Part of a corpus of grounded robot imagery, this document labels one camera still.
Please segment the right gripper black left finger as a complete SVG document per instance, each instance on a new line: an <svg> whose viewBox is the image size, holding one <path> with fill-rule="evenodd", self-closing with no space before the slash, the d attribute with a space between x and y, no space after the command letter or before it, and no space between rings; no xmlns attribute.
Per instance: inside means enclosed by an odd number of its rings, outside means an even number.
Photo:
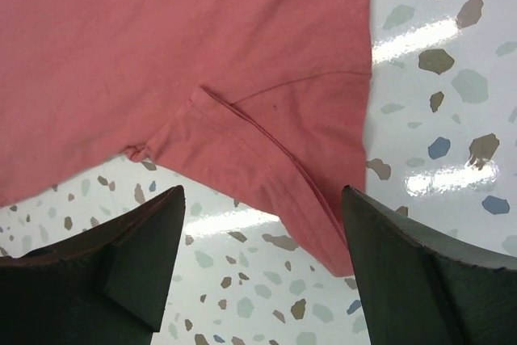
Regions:
<svg viewBox="0 0 517 345"><path fill-rule="evenodd" d="M172 187L21 257L1 259L4 344L148 344L160 331L185 216Z"/></svg>

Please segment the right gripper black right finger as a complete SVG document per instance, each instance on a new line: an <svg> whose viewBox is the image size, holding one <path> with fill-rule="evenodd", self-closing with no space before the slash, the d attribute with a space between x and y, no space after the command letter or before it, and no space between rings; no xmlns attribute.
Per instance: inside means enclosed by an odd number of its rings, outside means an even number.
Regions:
<svg viewBox="0 0 517 345"><path fill-rule="evenodd" d="M351 186L342 215L373 344L514 344L516 259L441 233Z"/></svg>

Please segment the red t-shirt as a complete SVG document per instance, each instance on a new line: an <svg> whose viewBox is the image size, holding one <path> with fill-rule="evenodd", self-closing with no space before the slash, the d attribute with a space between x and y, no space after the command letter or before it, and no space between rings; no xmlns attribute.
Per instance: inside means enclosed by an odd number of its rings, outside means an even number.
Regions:
<svg viewBox="0 0 517 345"><path fill-rule="evenodd" d="M126 154L278 216L333 275L370 0L1 0L1 203Z"/></svg>

